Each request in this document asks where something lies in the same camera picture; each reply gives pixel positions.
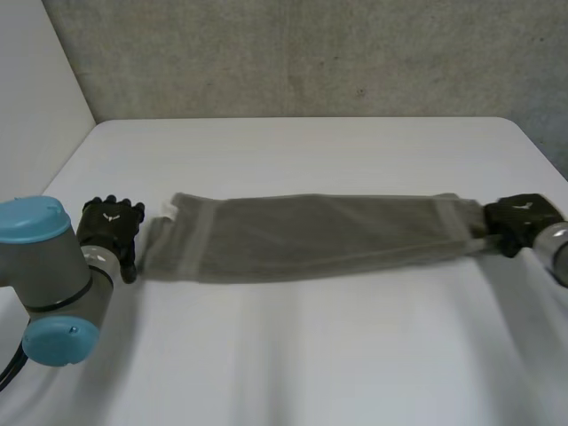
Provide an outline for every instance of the concrete wall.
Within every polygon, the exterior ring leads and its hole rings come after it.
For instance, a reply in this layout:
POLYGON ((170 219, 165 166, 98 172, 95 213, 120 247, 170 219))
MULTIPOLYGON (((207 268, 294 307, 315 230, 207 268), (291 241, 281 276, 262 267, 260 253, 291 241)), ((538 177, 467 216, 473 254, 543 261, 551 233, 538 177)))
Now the concrete wall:
POLYGON ((0 1, 0 201, 41 193, 94 125, 41 1, 0 1))
POLYGON ((565 0, 43 0, 95 118, 506 117, 568 176, 565 0))

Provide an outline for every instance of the logo on robotic hand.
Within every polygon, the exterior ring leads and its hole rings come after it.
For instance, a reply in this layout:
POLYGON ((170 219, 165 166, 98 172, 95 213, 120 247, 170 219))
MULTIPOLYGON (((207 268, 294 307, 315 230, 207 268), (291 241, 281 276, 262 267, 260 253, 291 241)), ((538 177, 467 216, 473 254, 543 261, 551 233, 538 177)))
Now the logo on robotic hand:
POLYGON ((103 213, 103 217, 104 217, 108 222, 112 222, 113 220, 118 219, 120 216, 121 216, 121 215, 109 216, 109 215, 107 215, 107 213, 103 213))

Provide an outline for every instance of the white wall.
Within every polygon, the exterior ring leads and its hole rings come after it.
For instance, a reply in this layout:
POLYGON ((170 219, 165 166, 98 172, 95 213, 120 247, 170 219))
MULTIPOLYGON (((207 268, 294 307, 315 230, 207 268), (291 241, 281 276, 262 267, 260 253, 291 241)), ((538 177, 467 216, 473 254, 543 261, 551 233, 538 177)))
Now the white wall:
POLYGON ((95 123, 40 0, 0 1, 0 201, 41 193, 95 123))

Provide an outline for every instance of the black cable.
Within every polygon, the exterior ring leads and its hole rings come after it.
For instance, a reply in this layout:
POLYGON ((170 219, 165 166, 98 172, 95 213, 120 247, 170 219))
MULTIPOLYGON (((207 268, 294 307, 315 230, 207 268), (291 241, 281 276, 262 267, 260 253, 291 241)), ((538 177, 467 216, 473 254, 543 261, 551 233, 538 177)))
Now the black cable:
POLYGON ((10 359, 10 362, 8 363, 8 365, 6 366, 6 368, 4 369, 4 371, 0 374, 0 383, 6 378, 6 376, 12 371, 13 367, 16 365, 16 363, 20 360, 21 354, 23 353, 22 347, 21 345, 18 346, 18 350, 16 350, 16 353, 14 353, 14 356, 12 357, 12 359, 10 359))
POLYGON ((0 392, 2 392, 6 388, 6 386, 10 384, 10 382, 14 379, 14 377, 16 377, 16 375, 18 375, 20 370, 26 365, 27 362, 28 355, 24 353, 24 350, 22 349, 20 343, 18 350, 16 350, 16 353, 8 364, 8 366, 11 366, 11 368, 9 369, 9 367, 6 367, 0 375, 0 377, 2 377, 2 381, 0 382, 0 392))

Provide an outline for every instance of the light blue joint cap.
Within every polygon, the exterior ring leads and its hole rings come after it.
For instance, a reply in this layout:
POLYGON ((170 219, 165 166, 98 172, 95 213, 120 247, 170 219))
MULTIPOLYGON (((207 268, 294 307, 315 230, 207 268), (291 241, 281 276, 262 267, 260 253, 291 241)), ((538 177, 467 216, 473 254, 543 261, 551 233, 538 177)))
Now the light blue joint cap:
POLYGON ((30 359, 49 367, 85 360, 99 341, 99 329, 71 315, 44 317, 29 324, 21 346, 30 359))
POLYGON ((0 243, 30 244, 64 233, 71 219, 52 197, 17 198, 0 203, 0 243))

